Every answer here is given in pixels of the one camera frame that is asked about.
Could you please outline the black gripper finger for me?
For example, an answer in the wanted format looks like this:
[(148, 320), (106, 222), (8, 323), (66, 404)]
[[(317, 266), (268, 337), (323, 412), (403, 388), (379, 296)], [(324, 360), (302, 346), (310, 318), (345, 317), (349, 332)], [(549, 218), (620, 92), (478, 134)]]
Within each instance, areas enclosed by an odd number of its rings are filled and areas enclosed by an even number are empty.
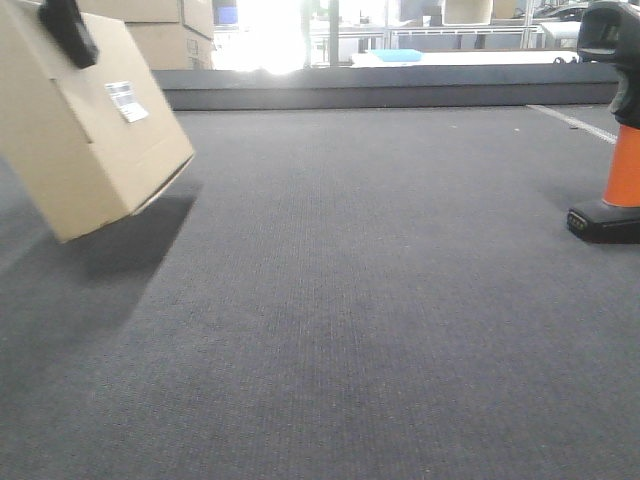
[(97, 63), (99, 49), (74, 0), (44, 1), (38, 7), (38, 19), (78, 69)]

